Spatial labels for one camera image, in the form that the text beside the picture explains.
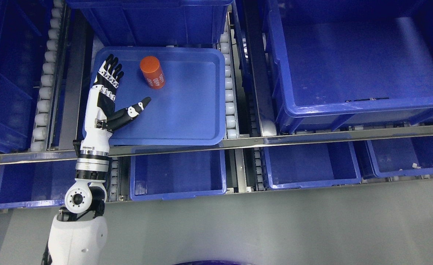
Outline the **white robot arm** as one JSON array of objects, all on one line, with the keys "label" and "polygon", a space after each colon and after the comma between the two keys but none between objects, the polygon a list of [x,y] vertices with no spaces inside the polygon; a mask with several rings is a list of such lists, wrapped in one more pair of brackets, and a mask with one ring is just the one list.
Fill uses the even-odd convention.
[{"label": "white robot arm", "polygon": [[106,244],[109,146],[89,143],[76,154],[75,183],[65,193],[65,206],[53,218],[43,265],[97,265]]}]

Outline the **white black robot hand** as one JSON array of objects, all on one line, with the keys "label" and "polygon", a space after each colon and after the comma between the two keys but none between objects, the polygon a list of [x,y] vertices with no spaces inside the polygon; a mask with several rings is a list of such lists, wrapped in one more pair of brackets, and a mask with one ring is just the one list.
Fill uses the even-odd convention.
[{"label": "white black robot hand", "polygon": [[152,99],[145,97],[136,104],[116,110],[117,92],[124,76],[119,58],[109,54],[100,64],[89,89],[85,112],[85,138],[80,154],[109,153],[109,139],[115,131],[137,119]]}]

